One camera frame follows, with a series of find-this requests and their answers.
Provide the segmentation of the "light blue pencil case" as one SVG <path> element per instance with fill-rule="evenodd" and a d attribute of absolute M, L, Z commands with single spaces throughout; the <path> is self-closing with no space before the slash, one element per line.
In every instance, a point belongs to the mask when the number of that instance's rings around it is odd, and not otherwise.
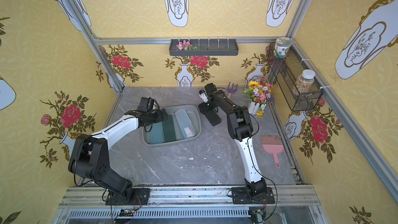
<path fill-rule="evenodd" d="M 184 140 L 184 135 L 182 133 L 182 130 L 181 130 L 180 126 L 179 126 L 179 123 L 177 121 L 177 118 L 176 118 L 175 114 L 172 115 L 172 118 L 173 118 L 173 123 L 174 123 L 176 140 L 177 141 Z"/>

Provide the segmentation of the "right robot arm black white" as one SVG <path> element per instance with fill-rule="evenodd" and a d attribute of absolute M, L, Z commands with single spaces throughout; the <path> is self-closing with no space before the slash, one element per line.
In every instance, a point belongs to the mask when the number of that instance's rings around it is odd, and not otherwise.
<path fill-rule="evenodd" d="M 199 110 L 212 126 L 221 123 L 217 108 L 226 114 L 228 133 L 237 144 L 244 165 L 247 195 L 256 197 L 266 193 L 265 177 L 260 172 L 253 148 L 254 128 L 248 108 L 232 102 L 214 84 L 207 84 L 205 89 L 199 91 L 199 96 L 203 100 Z"/>

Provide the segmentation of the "light teal pencil case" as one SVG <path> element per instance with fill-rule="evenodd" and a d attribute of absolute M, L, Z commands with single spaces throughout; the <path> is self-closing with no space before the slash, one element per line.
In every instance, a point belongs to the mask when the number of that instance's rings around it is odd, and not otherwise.
<path fill-rule="evenodd" d="M 149 132 L 149 144 L 156 145 L 163 143 L 163 124 L 161 122 L 154 123 L 152 129 Z"/>

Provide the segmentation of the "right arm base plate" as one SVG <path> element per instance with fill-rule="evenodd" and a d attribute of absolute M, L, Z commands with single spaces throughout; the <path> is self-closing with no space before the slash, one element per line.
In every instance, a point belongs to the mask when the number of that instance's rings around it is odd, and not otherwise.
<path fill-rule="evenodd" d="M 234 187 L 228 193 L 232 198 L 233 204 L 275 204 L 275 195 L 271 187 L 267 187 L 266 191 L 252 195 L 246 187 Z"/>

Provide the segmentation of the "black pencil case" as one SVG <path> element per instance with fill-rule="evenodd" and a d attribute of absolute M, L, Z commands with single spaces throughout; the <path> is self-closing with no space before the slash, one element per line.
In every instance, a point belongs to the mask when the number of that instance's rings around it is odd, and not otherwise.
<path fill-rule="evenodd" d="M 213 127 L 221 123 L 221 118 L 218 116 L 215 108 L 208 107 L 204 115 Z"/>

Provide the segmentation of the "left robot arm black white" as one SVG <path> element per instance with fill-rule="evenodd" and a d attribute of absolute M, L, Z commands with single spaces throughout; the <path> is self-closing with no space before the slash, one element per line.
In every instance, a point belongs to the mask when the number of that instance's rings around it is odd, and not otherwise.
<path fill-rule="evenodd" d="M 132 201 L 132 182 L 111 168 L 109 149 L 127 134 L 167 119 L 166 110 L 161 109 L 155 99 L 142 97 L 136 110 L 126 112 L 119 120 L 98 132 L 78 136 L 69 161 L 69 172 L 94 181 L 127 202 Z"/>

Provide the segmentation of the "grey plastic storage tray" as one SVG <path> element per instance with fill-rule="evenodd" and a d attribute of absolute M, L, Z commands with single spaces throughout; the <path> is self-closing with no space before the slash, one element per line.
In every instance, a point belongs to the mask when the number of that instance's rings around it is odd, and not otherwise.
<path fill-rule="evenodd" d="M 197 139 L 202 132 L 198 108 L 193 105 L 167 107 L 168 119 L 143 131 L 143 142 L 148 146 L 161 146 Z"/>

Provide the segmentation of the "dark green pencil case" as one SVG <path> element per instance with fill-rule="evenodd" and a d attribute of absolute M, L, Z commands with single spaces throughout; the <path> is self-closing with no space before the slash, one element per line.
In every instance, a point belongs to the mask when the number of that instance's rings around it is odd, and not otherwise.
<path fill-rule="evenodd" d="M 176 141 L 176 131 L 174 127 L 173 115 L 168 115 L 167 120 L 162 122 L 164 142 Z"/>

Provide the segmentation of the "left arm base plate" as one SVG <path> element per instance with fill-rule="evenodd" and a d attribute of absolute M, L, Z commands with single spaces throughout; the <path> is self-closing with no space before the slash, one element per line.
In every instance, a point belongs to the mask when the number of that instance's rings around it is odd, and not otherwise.
<path fill-rule="evenodd" d="M 150 196 L 149 188 L 132 188 L 127 192 L 126 196 L 110 193 L 105 200 L 105 205 L 138 205 L 143 206 L 147 205 Z"/>

